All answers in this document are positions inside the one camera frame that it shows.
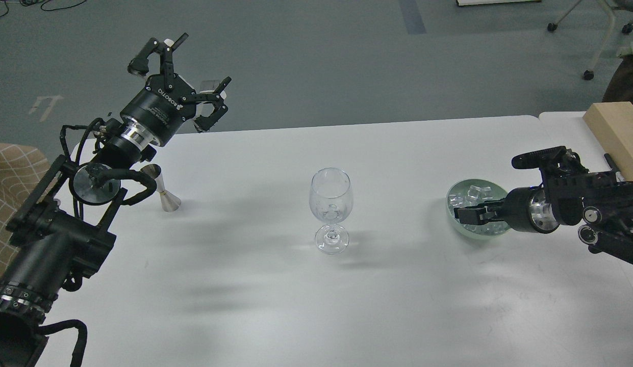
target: metal jigger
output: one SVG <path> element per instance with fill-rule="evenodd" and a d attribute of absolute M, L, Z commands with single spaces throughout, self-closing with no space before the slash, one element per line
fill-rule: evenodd
<path fill-rule="evenodd" d="M 142 167 L 140 170 L 144 174 L 148 174 L 158 184 L 156 191 L 160 193 L 160 201 L 162 201 L 162 210 L 165 212 L 174 212 L 181 207 L 181 200 L 174 194 L 165 190 L 164 181 L 162 180 L 162 169 L 156 164 L 150 164 Z"/>

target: chair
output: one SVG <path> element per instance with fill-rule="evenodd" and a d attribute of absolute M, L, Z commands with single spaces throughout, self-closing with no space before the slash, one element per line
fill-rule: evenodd
<path fill-rule="evenodd" d="M 36 148 L 0 143 L 0 277 L 17 249 L 8 244 L 6 223 L 49 168 Z"/>
<path fill-rule="evenodd" d="M 549 23 L 547 25 L 547 30 L 550 32 L 556 31 L 557 27 L 559 27 L 559 23 L 561 23 L 561 21 L 564 18 L 566 18 L 568 13 L 570 13 L 573 9 L 575 9 L 575 7 L 577 7 L 577 5 L 579 5 L 580 2 L 582 2 L 582 0 L 576 0 L 574 5 L 572 5 L 570 9 L 566 10 L 564 14 L 562 14 L 557 20 L 554 21 L 554 23 Z M 593 58 L 591 59 L 591 62 L 589 63 L 589 67 L 584 72 L 585 81 L 590 81 L 595 76 L 593 69 L 595 69 L 595 65 L 597 65 L 598 60 L 600 60 L 600 55 L 602 51 L 604 51 L 604 48 L 606 47 L 607 42 L 609 41 L 611 35 L 613 34 L 613 30 L 615 29 L 614 10 L 628 10 L 628 11 L 633 12 L 633 0 L 613 0 L 613 2 L 615 3 L 615 6 L 608 4 L 606 0 L 597 0 L 597 2 L 598 4 L 600 4 L 602 9 L 604 9 L 604 12 L 606 12 L 607 16 L 609 17 L 609 27 L 607 28 L 606 34 L 602 38 L 600 48 L 595 52 L 595 54 L 593 55 Z M 622 27 L 622 33 L 626 35 L 631 33 L 631 31 L 633 31 L 633 20 L 625 24 L 624 27 Z"/>

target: glass stem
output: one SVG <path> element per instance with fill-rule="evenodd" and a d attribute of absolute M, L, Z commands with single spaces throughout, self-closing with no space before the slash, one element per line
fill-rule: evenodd
<path fill-rule="evenodd" d="M 330 245 L 339 242 L 339 232 L 337 232 L 334 228 L 328 230 L 328 232 L 325 233 L 325 242 Z"/>

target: wooden board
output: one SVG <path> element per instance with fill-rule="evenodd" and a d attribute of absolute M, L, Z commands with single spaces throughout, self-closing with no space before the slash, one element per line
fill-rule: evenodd
<path fill-rule="evenodd" d="M 631 102 L 594 103 L 584 121 L 620 168 L 627 181 L 633 181 L 633 104 Z"/>

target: black cylinder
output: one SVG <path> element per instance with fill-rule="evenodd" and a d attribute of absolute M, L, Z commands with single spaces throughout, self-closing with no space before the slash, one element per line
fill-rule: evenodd
<path fill-rule="evenodd" d="M 156 137 L 156 144 L 165 146 L 184 123 L 181 115 L 183 105 L 164 90 L 157 92 L 139 91 L 123 108 L 121 116 L 124 121 L 136 121 L 146 127 Z"/>
<path fill-rule="evenodd" d="M 73 242 L 66 233 L 55 233 L 21 248 L 0 279 L 19 283 L 46 297 L 54 297 L 69 273 Z"/>
<path fill-rule="evenodd" d="M 507 224 L 518 232 L 550 233 L 553 230 L 543 230 L 539 228 L 531 219 L 531 198 L 538 191 L 538 187 L 516 188 L 511 190 L 500 208 L 498 215 Z"/>

